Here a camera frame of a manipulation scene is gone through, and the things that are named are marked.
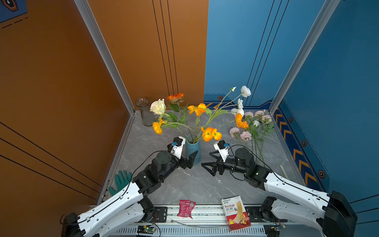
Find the teal ceramic vase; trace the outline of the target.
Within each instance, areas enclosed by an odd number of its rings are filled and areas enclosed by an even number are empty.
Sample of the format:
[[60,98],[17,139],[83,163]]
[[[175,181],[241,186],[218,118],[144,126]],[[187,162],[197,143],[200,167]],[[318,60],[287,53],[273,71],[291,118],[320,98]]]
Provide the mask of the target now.
[[185,152],[186,152],[186,158],[188,158],[192,153],[197,151],[196,157],[194,159],[194,165],[197,165],[200,163],[201,160],[201,150],[200,150],[200,142],[197,141],[194,143],[195,135],[189,135],[186,138],[186,146],[185,146]]

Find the pink carnation spray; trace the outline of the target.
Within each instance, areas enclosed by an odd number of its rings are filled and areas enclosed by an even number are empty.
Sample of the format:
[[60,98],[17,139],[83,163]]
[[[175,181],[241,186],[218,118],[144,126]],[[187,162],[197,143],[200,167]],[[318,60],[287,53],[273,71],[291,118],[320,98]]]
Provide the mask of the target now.
[[264,164],[264,142],[266,137],[265,131],[262,127],[250,125],[247,129],[232,127],[230,129],[230,136],[238,140],[238,142],[248,147],[255,154],[255,161],[259,165]]

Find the pink rose spray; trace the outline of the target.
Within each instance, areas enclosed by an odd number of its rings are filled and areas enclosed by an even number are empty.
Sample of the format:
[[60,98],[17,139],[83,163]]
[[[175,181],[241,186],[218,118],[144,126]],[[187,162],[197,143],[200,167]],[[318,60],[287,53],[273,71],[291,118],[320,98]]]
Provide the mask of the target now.
[[243,121],[247,122],[249,127],[247,130],[252,134],[253,138],[259,138],[260,133],[268,136],[274,132],[274,125],[271,116],[266,110],[256,112],[246,112]]

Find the clear ribbed glass vase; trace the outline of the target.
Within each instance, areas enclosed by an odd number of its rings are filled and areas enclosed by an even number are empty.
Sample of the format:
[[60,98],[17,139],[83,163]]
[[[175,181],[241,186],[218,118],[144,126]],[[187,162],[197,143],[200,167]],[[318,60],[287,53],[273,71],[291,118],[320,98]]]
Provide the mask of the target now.
[[142,97],[136,100],[135,105],[140,110],[141,119],[144,126],[152,126],[156,121],[153,112],[150,111],[150,101],[148,98]]

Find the white rose flower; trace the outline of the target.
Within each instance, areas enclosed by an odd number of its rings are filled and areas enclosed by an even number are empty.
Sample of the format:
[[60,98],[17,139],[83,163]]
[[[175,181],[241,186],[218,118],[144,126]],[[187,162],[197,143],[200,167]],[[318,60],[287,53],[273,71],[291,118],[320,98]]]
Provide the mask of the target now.
[[164,128],[177,128],[184,134],[187,129],[190,135],[193,135],[193,129],[187,124],[187,114],[183,112],[181,107],[176,103],[169,104],[169,108],[174,109],[173,112],[166,111],[166,103],[164,99],[153,102],[150,106],[150,112],[158,115],[158,119],[152,123],[153,130],[156,134],[162,135]]

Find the orange gerbera flower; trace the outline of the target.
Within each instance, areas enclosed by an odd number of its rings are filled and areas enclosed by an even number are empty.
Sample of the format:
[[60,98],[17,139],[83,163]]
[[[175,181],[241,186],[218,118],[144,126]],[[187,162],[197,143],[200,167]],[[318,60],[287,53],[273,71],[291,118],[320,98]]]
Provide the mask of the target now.
[[177,122],[184,124],[186,128],[188,129],[189,134],[193,135],[193,130],[189,127],[187,123],[187,115],[188,115],[187,106],[188,105],[184,106],[184,97],[185,97],[184,93],[178,93],[175,95],[168,96],[167,97],[167,100],[169,102],[168,106],[173,112],[179,113],[180,118],[177,119]]

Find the white ranunculus spray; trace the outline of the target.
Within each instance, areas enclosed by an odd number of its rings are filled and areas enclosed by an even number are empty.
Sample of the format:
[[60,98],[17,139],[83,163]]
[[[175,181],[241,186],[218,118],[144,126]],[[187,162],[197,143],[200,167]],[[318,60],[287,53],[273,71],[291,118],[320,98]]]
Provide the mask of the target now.
[[[226,94],[225,98],[231,93],[234,92],[236,87],[230,89],[230,91]],[[224,99],[221,102],[217,103],[214,106],[214,110],[206,109],[206,113],[210,115],[208,122],[205,126],[208,126],[213,119],[218,117],[221,114],[232,114],[236,119],[236,124],[238,127],[247,128],[245,124],[246,122],[242,121],[242,118],[245,114],[243,109],[243,99],[251,96],[251,90],[247,86],[241,87],[241,94],[237,96],[234,100],[224,103]]]

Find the yellow orange poppy spray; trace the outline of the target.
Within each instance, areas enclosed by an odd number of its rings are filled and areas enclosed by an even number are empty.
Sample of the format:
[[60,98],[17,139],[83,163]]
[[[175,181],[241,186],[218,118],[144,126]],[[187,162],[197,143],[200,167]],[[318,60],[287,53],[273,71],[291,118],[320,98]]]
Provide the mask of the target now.
[[[212,128],[209,124],[219,115],[226,113],[225,110],[216,109],[212,111],[204,103],[200,103],[198,106],[190,105],[187,107],[187,110],[189,115],[196,115],[195,130],[191,136],[190,143],[195,144],[200,140],[210,142],[212,139],[218,141],[222,138],[222,134],[218,132],[217,128]],[[200,117],[203,114],[209,115],[209,119],[204,126],[200,127]]]

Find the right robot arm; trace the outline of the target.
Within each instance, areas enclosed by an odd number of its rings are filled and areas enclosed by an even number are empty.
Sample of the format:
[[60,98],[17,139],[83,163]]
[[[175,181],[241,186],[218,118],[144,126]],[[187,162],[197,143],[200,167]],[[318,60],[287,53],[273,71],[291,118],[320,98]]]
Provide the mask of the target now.
[[267,164],[256,164],[258,157],[244,146],[238,148],[232,157],[229,148],[217,149],[210,156],[216,161],[202,163],[202,167],[211,175],[222,175],[225,171],[241,173],[254,188],[289,200],[284,202],[267,197],[260,208],[265,220],[294,221],[315,228],[327,237],[354,236],[358,217],[343,194],[318,191],[283,178]]

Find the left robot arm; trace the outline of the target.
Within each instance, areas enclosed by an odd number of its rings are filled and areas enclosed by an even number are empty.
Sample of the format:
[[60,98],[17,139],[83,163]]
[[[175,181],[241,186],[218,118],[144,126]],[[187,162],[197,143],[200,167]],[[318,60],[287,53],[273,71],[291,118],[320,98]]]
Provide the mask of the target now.
[[62,223],[63,237],[108,237],[121,227],[135,222],[148,222],[155,207],[148,195],[177,168],[191,169],[197,152],[188,158],[176,157],[171,151],[160,151],[119,193],[80,215],[71,213]]

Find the pink snack packet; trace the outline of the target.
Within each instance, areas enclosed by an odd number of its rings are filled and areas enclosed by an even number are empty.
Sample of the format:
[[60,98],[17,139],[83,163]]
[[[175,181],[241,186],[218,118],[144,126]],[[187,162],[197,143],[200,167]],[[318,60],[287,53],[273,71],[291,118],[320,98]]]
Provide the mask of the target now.
[[196,202],[191,200],[180,200],[178,217],[191,218],[192,210],[195,208]]

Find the red bandage box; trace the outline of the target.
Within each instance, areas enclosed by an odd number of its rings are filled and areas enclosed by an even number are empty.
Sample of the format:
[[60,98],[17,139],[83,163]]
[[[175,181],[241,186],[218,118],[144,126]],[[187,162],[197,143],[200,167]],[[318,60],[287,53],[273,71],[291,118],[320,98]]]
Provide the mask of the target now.
[[251,226],[249,216],[240,196],[222,199],[222,208],[230,231]]

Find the green rubber glove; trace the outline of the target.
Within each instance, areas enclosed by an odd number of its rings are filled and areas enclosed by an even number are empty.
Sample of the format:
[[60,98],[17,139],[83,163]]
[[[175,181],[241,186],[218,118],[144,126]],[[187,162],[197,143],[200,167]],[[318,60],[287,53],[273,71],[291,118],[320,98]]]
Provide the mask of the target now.
[[126,170],[119,171],[117,174],[115,174],[114,180],[115,180],[116,188],[115,189],[113,187],[108,188],[110,195],[111,196],[116,195],[119,191],[121,191],[130,183],[131,179],[132,179],[132,173],[127,172]]

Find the left green circuit board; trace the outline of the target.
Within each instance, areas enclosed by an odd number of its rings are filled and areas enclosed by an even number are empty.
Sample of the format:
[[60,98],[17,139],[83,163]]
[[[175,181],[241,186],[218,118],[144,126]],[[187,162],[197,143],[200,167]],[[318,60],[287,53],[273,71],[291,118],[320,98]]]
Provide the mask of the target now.
[[156,228],[151,226],[138,226],[137,236],[152,237],[156,233]]

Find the green circuit board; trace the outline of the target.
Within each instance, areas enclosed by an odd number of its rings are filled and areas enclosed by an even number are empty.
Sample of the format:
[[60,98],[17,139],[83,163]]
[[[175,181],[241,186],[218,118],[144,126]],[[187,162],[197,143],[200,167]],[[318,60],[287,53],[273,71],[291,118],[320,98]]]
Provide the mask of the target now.
[[156,233],[156,228],[151,226],[138,226],[137,236],[152,237]]
[[282,229],[286,229],[286,225],[282,222],[279,222],[278,224],[275,224],[271,229],[275,230],[276,232],[279,232]]

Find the right green circuit board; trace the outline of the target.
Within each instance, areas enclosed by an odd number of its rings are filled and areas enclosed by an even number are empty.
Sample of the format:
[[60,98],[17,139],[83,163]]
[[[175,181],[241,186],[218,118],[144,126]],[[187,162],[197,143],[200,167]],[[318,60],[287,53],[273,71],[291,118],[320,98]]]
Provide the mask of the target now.
[[286,229],[286,225],[282,222],[279,222],[278,224],[275,224],[271,229],[275,230],[276,232],[279,232],[282,229]]

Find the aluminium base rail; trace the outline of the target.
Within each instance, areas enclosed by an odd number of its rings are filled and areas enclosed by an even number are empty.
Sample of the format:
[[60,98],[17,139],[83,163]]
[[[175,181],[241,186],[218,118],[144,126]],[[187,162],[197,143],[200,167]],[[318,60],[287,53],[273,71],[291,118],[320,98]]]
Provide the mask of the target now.
[[[247,205],[247,214],[251,226],[230,231],[224,210],[220,204],[200,204],[192,210],[191,218],[178,217],[178,205],[157,205],[155,214],[148,222],[139,221],[125,225],[109,237],[142,237],[137,236],[138,226],[156,228],[152,237],[322,237],[321,230],[314,229],[293,220],[265,221],[259,214],[257,205]],[[279,232],[271,228],[282,222],[286,229]]]

